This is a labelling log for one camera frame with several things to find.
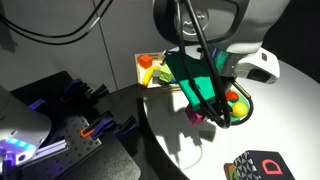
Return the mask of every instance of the round white table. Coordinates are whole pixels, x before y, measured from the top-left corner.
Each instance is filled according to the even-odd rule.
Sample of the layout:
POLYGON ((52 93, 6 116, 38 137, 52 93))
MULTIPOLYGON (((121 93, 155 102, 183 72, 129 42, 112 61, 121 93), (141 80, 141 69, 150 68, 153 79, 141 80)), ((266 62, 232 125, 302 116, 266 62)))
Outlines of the round white table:
POLYGON ((207 121, 191 126, 186 97, 173 92, 144 97, 151 130, 190 179, 226 179, 224 164, 246 150, 277 151, 296 179, 318 179, 320 85, 286 63, 280 62, 280 70, 280 79, 271 85, 237 79, 255 106, 243 125, 221 129, 207 121))

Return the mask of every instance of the orange toy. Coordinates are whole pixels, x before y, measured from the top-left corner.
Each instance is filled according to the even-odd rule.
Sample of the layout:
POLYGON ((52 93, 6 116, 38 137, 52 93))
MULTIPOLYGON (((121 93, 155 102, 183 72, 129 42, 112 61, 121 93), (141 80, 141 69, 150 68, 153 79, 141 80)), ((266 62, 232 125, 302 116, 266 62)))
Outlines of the orange toy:
POLYGON ((149 67, 152 66, 152 57, 145 54, 140 56, 139 58, 139 64, 141 67, 143 67, 144 69, 148 69, 149 67))

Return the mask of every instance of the gray wall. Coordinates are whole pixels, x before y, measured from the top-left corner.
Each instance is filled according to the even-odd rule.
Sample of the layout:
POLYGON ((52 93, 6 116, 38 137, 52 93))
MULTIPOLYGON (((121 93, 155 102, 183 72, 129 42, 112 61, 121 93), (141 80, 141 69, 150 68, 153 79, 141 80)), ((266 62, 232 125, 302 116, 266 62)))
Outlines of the gray wall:
MULTIPOLYGON (((86 0, 0 0, 8 19, 45 34, 76 29, 93 9, 94 3, 86 0)), ((93 88, 104 83, 111 92, 137 82, 135 53, 173 47, 155 28, 152 0, 115 0, 101 27, 66 46, 30 41, 0 23, 0 45, 0 84, 8 90, 66 70, 93 88)))

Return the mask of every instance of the blue led light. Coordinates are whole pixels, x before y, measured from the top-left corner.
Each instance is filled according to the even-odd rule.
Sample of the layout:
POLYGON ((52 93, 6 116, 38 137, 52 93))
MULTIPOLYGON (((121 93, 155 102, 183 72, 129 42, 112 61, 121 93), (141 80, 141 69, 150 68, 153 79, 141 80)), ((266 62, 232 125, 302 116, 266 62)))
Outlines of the blue led light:
POLYGON ((13 144, 15 146, 19 146, 23 149, 27 149, 27 150, 32 150, 32 149, 35 149, 36 147, 32 144, 28 144, 24 141, 20 141, 18 139, 15 139, 15 138, 8 138, 6 139, 6 142, 8 142, 9 144, 13 144))

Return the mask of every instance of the white tabletop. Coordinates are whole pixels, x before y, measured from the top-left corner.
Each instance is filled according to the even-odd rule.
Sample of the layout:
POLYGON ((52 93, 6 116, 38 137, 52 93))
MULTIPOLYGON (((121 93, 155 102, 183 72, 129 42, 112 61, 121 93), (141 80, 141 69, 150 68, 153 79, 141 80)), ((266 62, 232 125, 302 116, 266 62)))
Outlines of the white tabletop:
POLYGON ((226 179, 225 163, 246 150, 266 150, 279 152, 296 179, 318 179, 320 85, 283 62, 280 69, 280 79, 271 85, 237 79, 255 110, 248 122, 229 129, 212 122, 191 126, 182 92, 144 98, 156 139, 188 178, 226 179))

